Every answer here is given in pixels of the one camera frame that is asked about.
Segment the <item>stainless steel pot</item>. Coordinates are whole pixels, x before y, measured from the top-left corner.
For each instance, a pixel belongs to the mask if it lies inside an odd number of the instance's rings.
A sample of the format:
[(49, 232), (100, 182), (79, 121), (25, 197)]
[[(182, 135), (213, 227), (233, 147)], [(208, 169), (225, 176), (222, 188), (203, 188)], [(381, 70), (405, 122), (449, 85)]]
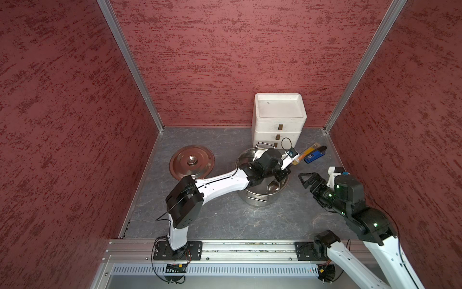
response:
[[(236, 161), (236, 168), (242, 164), (256, 161), (269, 148), (274, 148), (274, 145), (257, 142), (254, 148), (248, 149), (240, 154)], [(259, 185), (238, 191), (237, 194), (245, 203), (251, 206), (264, 207), (274, 203), (281, 196), (282, 191), (288, 185), (289, 179), (290, 177), (288, 176), (285, 182), (280, 183), (282, 185), (281, 189), (273, 195), (267, 194), (267, 185), (272, 181), (276, 181), (274, 177), (266, 178)]]

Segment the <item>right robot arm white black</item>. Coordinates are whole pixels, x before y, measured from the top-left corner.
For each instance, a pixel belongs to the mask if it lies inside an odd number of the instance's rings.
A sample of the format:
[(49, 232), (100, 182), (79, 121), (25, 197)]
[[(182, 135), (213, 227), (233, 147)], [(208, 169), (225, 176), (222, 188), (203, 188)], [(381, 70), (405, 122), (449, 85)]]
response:
[(363, 242), (380, 266), (383, 282), (347, 248), (331, 230), (314, 238), (314, 255), (332, 261), (361, 289), (421, 289), (420, 281), (404, 254), (398, 232), (387, 215), (367, 206), (363, 185), (346, 172), (333, 168), (326, 181), (318, 173), (301, 173), (298, 178), (322, 208), (342, 216), (346, 225)]

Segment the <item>long steel ladle spoon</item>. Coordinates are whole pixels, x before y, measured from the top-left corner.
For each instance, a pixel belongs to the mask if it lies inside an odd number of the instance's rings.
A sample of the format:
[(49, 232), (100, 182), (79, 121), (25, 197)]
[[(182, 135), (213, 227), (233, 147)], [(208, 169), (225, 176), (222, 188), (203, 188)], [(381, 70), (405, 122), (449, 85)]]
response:
[(272, 181), (267, 185), (267, 194), (268, 195), (273, 195), (276, 194), (280, 189), (282, 185), (278, 181)]

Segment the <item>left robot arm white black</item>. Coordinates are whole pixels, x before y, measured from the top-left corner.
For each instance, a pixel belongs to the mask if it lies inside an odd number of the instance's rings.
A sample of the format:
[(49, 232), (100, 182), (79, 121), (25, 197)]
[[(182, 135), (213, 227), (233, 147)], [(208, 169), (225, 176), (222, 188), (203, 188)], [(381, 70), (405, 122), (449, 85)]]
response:
[(229, 173), (209, 179), (183, 177), (166, 197), (170, 258), (178, 260), (186, 254), (188, 227), (197, 219), (204, 204), (228, 193), (256, 187), (266, 179), (283, 180), (290, 174), (289, 167), (297, 157), (294, 148), (284, 154), (268, 148), (256, 160), (243, 163)]

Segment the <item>steel pot lid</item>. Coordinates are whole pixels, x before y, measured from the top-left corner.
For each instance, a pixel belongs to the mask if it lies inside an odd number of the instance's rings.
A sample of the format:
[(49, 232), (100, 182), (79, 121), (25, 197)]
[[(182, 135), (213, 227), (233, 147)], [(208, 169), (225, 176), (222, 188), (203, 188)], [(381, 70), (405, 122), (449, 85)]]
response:
[(210, 149), (201, 145), (190, 145), (179, 149), (172, 156), (169, 170), (177, 180), (187, 176), (203, 179), (212, 172), (214, 165), (215, 156)]

